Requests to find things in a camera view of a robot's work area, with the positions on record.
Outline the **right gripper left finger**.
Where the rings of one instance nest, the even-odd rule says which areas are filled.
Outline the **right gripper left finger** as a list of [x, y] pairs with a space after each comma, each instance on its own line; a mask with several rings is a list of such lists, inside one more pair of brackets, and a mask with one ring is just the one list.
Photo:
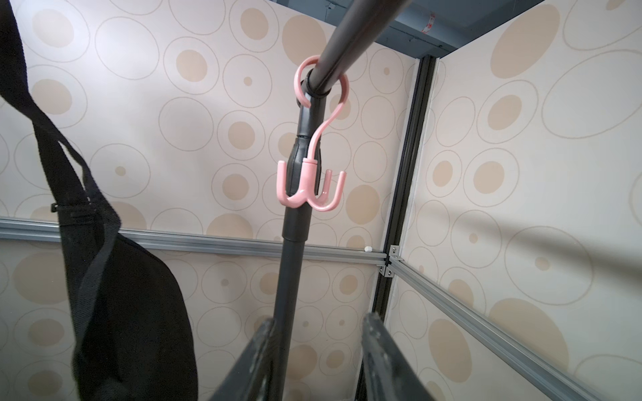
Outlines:
[[262, 322], [211, 401], [268, 400], [275, 355], [274, 320]]

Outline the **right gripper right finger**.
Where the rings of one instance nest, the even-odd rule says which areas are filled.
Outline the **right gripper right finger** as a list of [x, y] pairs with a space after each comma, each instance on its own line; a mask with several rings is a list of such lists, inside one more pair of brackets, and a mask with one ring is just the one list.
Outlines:
[[380, 316], [370, 312], [362, 324], [367, 400], [434, 400], [396, 345]]

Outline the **black bag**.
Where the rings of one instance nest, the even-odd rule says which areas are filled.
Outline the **black bag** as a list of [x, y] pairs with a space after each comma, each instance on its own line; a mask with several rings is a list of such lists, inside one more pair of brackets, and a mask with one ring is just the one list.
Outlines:
[[165, 262], [120, 233], [90, 167], [28, 89], [18, 24], [1, 4], [1, 95], [29, 118], [55, 201], [83, 400], [195, 400], [197, 363], [182, 291]]

